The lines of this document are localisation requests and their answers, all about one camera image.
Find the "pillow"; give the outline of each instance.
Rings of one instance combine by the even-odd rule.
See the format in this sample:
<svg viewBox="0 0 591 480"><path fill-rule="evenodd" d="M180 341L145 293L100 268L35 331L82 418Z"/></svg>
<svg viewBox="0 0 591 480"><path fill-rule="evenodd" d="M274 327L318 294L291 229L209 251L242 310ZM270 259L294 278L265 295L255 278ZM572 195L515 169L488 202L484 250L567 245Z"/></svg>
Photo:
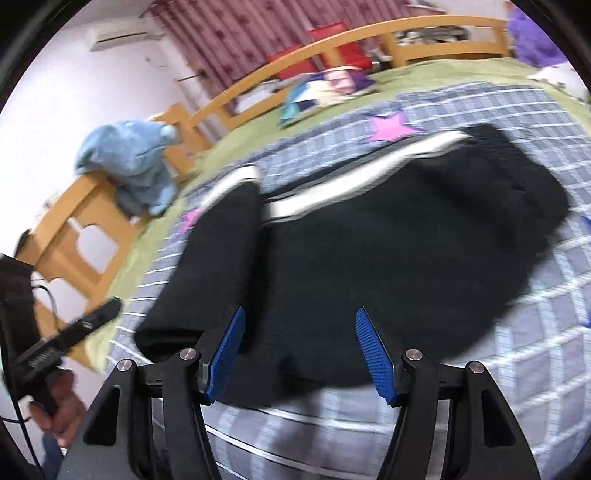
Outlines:
<svg viewBox="0 0 591 480"><path fill-rule="evenodd" d="M336 67L308 75L287 94L279 124L286 127L319 109L365 95L375 88L357 67Z"/></svg>
<svg viewBox="0 0 591 480"><path fill-rule="evenodd" d="M554 85L580 102L591 103L589 90L569 61L545 67L528 78Z"/></svg>

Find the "blue stuffed animal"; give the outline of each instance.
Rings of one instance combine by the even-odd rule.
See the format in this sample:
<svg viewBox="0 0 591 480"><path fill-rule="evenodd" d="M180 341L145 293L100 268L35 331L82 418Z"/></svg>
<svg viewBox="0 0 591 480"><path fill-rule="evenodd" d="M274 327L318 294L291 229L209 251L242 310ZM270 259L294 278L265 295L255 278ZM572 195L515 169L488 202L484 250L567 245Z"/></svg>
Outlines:
<svg viewBox="0 0 591 480"><path fill-rule="evenodd" d="M164 149L180 143L176 129L163 122L131 120L103 125L86 137L75 173L102 170L118 183L115 202L126 213L162 215L177 193Z"/></svg>

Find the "plush toy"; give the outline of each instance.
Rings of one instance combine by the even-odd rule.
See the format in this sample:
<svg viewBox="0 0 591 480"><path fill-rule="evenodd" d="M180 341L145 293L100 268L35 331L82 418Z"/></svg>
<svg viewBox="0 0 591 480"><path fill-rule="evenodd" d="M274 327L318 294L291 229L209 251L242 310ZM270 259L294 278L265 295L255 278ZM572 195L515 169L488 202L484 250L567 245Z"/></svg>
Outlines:
<svg viewBox="0 0 591 480"><path fill-rule="evenodd" d="M511 9L507 29L514 39L517 60L539 69L566 61L550 37L519 8Z"/></svg>
<svg viewBox="0 0 591 480"><path fill-rule="evenodd" d="M132 120L96 128L76 158L75 173L102 170L117 184L115 202L127 214L162 215L176 196L163 162L164 149L179 143L176 129L163 122Z"/></svg>

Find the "black device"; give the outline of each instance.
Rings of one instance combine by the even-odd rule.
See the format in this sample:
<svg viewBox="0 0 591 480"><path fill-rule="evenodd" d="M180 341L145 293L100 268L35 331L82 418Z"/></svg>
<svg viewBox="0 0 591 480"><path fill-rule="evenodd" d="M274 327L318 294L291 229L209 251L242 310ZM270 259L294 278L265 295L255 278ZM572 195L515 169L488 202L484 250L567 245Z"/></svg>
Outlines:
<svg viewBox="0 0 591 480"><path fill-rule="evenodd" d="M216 376L223 385L239 344L225 352L224 339L241 339L243 328L233 326L240 312L165 362L138 367L120 361L90 406L58 479L157 480L151 399L162 398L174 480L220 480L199 405L215 399L210 387ZM370 308L360 309L356 328L364 353L372 350L366 360L378 393L401 407L378 480L425 478L441 399L451 402L443 480L539 480L519 424L481 363L436 365L419 350L402 349ZM374 336L371 345L364 335ZM229 362L218 375L213 363L220 357Z"/></svg>

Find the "wooden bed frame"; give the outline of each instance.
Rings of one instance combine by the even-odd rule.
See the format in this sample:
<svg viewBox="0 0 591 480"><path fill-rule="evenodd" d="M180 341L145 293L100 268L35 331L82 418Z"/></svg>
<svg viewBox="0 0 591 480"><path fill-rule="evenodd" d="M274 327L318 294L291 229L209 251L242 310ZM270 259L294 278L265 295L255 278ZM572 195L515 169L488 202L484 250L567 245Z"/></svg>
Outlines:
<svg viewBox="0 0 591 480"><path fill-rule="evenodd" d="M488 27L492 29L493 41L466 40L400 47L392 35L393 32L414 28L450 25ZM424 58L469 56L474 59L509 56L504 20L458 15L433 15L380 22L311 43L236 82L193 114L189 114L178 103L151 118L175 125L178 129L182 143L168 147L165 151L170 166L179 174L178 178L182 179L194 170L195 153L211 147L197 128L206 117L215 115L228 131L234 130L281 105L288 90L281 90L247 110L232 115L226 105L238 95L275 76L290 65L319 54L324 55L332 67L342 66L343 59L336 47L369 37L377 37L383 51L391 56L391 65L394 68L404 66L411 60ZM115 206L114 191L113 185L100 173L78 177L43 216L18 255L19 260L34 265L46 281L62 278L70 283L87 299L86 311L92 310L104 301L109 285L120 269L137 233L149 221L149 217L145 215L139 222L131 224ZM71 226L72 218L83 228L89 225L102 228L116 242L118 248L104 272L97 272L78 253L78 233ZM55 332L52 312L40 301L36 302L35 314L43 336ZM77 345L72 350L71 357L87 367L90 366L82 345Z"/></svg>

